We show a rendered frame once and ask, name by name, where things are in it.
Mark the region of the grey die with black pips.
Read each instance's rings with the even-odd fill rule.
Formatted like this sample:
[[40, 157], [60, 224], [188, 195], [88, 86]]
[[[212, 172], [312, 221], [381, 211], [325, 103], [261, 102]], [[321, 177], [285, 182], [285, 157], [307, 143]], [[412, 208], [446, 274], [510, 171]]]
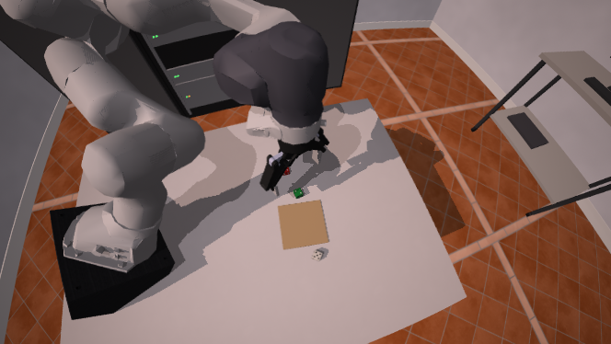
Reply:
[[319, 252], [319, 251], [316, 251], [316, 250], [315, 250], [315, 251], [314, 251], [314, 254], [313, 254], [313, 256], [312, 256], [312, 259], [314, 259], [314, 260], [316, 260], [316, 261], [320, 261], [321, 257], [322, 257], [322, 253], [321, 253], [321, 252]]

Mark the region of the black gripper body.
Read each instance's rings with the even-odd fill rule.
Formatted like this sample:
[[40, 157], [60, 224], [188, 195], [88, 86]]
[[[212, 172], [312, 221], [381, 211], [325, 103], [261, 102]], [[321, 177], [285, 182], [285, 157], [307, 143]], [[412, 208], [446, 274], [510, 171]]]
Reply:
[[[315, 137], [316, 138], [316, 137]], [[280, 146], [279, 152], [283, 152], [282, 159], [290, 160], [292, 155], [301, 155], [311, 149], [315, 142], [315, 138], [308, 143], [290, 144], [282, 140], [278, 140]]]

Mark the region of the tan flat square mat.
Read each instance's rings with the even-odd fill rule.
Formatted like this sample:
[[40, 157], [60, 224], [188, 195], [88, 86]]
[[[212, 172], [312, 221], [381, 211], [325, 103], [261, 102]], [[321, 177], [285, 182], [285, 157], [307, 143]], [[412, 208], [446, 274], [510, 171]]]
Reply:
[[328, 243], [321, 202], [278, 206], [283, 250]]

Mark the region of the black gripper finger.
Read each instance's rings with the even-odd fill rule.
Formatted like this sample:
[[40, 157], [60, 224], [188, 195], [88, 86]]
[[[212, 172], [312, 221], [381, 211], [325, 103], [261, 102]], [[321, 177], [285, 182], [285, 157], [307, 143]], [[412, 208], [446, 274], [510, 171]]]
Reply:
[[277, 197], [280, 195], [277, 183], [279, 182], [287, 167], [291, 166], [294, 160], [300, 155], [292, 155], [291, 159], [288, 162], [286, 159], [282, 159], [282, 154], [283, 152], [280, 152], [275, 156], [267, 156], [267, 164], [260, 180], [260, 185], [266, 191], [271, 189]]
[[317, 137], [320, 140], [315, 141], [313, 146], [311, 147], [310, 150], [308, 151], [312, 151], [313, 150], [313, 154], [312, 154], [312, 158], [319, 164], [321, 161], [321, 156], [322, 156], [322, 152], [324, 153], [327, 149], [324, 147], [324, 145], [328, 145], [329, 141], [328, 139], [325, 137], [325, 135], [323, 134], [324, 130], [320, 127], [318, 133], [317, 133]]

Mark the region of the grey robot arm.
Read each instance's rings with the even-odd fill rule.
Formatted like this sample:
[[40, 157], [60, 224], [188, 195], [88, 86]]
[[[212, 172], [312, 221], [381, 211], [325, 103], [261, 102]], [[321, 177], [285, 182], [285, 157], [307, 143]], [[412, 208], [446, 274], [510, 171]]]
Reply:
[[321, 102], [328, 47], [319, 32], [286, 9], [254, 0], [0, 0], [0, 5], [14, 20], [65, 36], [44, 53], [52, 78], [92, 126], [112, 132], [86, 146], [81, 167], [91, 186], [113, 201], [71, 222], [63, 239], [66, 258], [125, 273], [149, 259], [167, 200], [162, 180], [205, 146], [196, 120], [140, 93], [109, 61], [106, 54], [119, 49], [130, 29], [162, 35], [204, 21], [234, 29], [239, 33], [214, 55], [213, 71], [227, 96], [251, 106], [247, 134], [300, 144], [327, 124]]

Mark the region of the green die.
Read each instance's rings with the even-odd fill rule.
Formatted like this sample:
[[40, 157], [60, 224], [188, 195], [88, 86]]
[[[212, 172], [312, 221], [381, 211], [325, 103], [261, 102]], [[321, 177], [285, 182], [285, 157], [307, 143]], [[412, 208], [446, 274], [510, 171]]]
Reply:
[[303, 193], [303, 191], [301, 190], [301, 188], [298, 188], [298, 189], [295, 189], [295, 190], [294, 190], [294, 195], [295, 195], [295, 197], [296, 197], [297, 199], [299, 199], [299, 198], [303, 197], [304, 193]]

